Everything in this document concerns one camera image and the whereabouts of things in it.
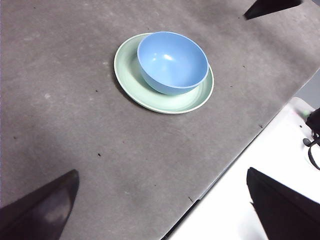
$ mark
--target green plate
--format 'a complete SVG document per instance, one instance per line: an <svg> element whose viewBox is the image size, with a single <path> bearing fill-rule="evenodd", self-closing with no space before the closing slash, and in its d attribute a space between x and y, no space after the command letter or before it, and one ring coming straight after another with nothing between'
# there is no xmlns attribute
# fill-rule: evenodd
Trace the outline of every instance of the green plate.
<svg viewBox="0 0 320 240"><path fill-rule="evenodd" d="M183 114L200 108L214 89L212 69L206 79L193 90L180 95L165 95L151 88L140 74L137 48L150 33L142 33L126 40L114 57L115 75L124 91L138 104L163 114Z"/></svg>

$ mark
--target bowl rim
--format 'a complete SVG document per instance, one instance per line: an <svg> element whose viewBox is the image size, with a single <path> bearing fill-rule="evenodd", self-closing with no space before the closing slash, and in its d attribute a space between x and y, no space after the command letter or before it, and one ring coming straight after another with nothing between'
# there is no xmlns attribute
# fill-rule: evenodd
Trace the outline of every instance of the bowl rim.
<svg viewBox="0 0 320 240"><path fill-rule="evenodd" d="M205 61L206 61L206 72L205 72L205 75L203 76L203 78L198 81L197 83L193 84L193 85L189 85L189 86L175 86L175 85L167 85L167 84L163 84L162 82L158 81L155 77L151 76L151 74L149 74L143 67L142 67L142 63L141 63L141 60L140 60L140 47L142 45L142 43L147 39L149 38L150 36L153 36L153 35L156 35L156 34L172 34L172 35L178 35L180 37L183 37L185 39L187 39L188 41L190 41L191 43L193 43L203 54L204 58L205 58ZM138 58L138 62L140 64L140 67L143 69L143 71L145 71L145 73L150 76L154 81L156 81L157 83L163 85L163 86L166 86L166 87L170 87L170 88L175 88L175 89L189 89L189 88L194 88L196 86L198 86L200 83L202 83L206 78L207 78L207 75L209 73L209 61L208 61L208 58L205 54L205 52L202 50L202 48L196 43L194 42L193 40L191 40L190 38L180 34L180 33L176 33L176 32L172 32L172 31L156 31L156 32L152 32L151 34L147 35L146 37L144 37L141 42L139 43L138 45L138 48L137 48L137 58Z"/></svg>

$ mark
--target table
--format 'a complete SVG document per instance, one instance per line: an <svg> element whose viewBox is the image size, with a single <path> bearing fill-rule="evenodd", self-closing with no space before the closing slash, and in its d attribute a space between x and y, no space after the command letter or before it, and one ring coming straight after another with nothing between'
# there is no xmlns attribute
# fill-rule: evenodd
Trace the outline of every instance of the table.
<svg viewBox="0 0 320 240"><path fill-rule="evenodd" d="M158 240L320 66L320 8L245 21L252 0L3 0L1 205L71 169L61 240ZM196 41L214 90L196 111L131 101L119 45L145 32Z"/></svg>
<svg viewBox="0 0 320 240"><path fill-rule="evenodd" d="M247 187L250 167L320 203L320 171L309 161L303 138L312 140L304 115L314 109L298 97L275 116L239 156L191 214L173 232L171 240L268 240ZM313 149L320 163L320 147Z"/></svg>

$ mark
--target bowl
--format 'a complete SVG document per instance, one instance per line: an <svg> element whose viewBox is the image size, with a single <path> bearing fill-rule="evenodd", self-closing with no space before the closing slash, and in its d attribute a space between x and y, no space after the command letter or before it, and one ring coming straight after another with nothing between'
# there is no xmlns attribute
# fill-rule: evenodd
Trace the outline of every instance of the bowl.
<svg viewBox="0 0 320 240"><path fill-rule="evenodd" d="M209 72L204 51L175 32L159 31L146 36L138 45L137 58L144 80L167 95L191 91Z"/></svg>

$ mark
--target white surface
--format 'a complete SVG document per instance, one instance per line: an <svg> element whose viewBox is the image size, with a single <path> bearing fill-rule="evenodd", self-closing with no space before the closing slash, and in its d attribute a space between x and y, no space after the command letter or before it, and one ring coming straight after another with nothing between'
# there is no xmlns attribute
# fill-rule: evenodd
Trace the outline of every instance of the white surface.
<svg viewBox="0 0 320 240"><path fill-rule="evenodd" d="M173 232L170 240L268 239L250 203L246 182L249 167L320 203L320 171L309 162L308 148L302 142L303 138L312 138L301 115L313 110L294 97ZM317 161L320 147L313 148Z"/></svg>

